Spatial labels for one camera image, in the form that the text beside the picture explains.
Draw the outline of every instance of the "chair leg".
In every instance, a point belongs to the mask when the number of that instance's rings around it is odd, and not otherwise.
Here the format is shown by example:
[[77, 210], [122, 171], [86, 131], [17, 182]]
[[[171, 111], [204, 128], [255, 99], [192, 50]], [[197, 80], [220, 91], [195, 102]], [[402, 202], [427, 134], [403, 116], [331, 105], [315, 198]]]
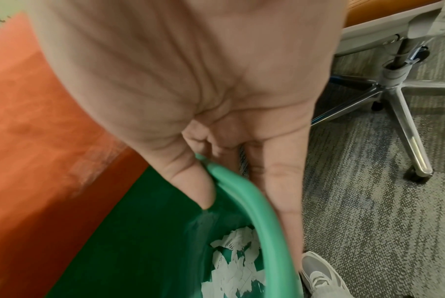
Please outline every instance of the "chair leg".
[[445, 96], [445, 81], [405, 81], [404, 94]]
[[433, 174], [432, 165], [422, 145], [401, 88], [397, 87], [386, 90], [383, 99], [384, 102], [387, 103], [387, 107], [390, 107], [388, 110], [393, 120], [399, 124], [398, 134], [413, 162], [415, 174], [418, 178], [428, 179]]
[[329, 83], [361, 91], [369, 90], [376, 86], [376, 81], [353, 76], [331, 76]]
[[376, 100], [375, 96], [377, 94], [380, 94], [383, 92], [381, 89], [375, 87], [370, 88], [368, 91], [366, 91], [364, 94], [353, 98], [349, 100], [348, 102], [345, 102], [327, 112], [324, 114], [317, 116], [316, 118], [311, 120], [311, 126], [331, 121], [333, 119], [336, 119], [340, 116], [343, 116], [347, 113], [350, 113], [359, 107], [361, 107], [364, 104], [371, 103]]

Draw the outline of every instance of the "sneaker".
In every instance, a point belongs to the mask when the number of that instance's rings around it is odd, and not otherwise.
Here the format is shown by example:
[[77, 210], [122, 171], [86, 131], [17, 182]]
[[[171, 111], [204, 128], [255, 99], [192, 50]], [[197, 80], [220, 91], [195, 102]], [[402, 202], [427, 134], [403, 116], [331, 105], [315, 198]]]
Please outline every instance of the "sneaker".
[[342, 277], [326, 260], [316, 253], [312, 251], [304, 253], [301, 264], [303, 266], [300, 271], [301, 278], [311, 294], [316, 289], [324, 286], [340, 287], [350, 294]]

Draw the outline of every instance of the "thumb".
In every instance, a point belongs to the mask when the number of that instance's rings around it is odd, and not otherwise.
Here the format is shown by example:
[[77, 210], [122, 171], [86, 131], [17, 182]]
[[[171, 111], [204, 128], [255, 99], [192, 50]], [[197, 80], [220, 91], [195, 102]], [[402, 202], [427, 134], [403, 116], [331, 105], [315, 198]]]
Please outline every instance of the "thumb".
[[213, 205], [216, 196], [213, 180], [182, 135], [155, 140], [142, 149], [135, 148], [165, 180], [201, 208]]

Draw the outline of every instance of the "green trash can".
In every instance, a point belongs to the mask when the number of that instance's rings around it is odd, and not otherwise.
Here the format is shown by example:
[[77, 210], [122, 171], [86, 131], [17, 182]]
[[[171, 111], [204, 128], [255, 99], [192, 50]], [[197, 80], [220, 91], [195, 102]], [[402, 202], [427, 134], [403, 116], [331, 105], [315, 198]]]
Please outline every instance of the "green trash can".
[[302, 298], [299, 276], [270, 204], [247, 179], [198, 158], [215, 180], [213, 207], [202, 211], [149, 167], [47, 297], [203, 298], [202, 283], [211, 282], [213, 255], [221, 250], [211, 243], [249, 226], [258, 232], [266, 286], [251, 281], [251, 291], [237, 292], [236, 297]]

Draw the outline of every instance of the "hand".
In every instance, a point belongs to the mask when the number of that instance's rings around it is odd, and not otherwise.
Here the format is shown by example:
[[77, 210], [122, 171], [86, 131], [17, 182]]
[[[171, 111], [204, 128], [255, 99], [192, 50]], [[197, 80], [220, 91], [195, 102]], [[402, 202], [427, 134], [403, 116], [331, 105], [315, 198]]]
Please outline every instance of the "hand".
[[201, 153], [270, 200], [295, 265], [310, 120], [329, 76], [346, 1], [30, 0], [59, 79], [98, 123], [202, 208]]

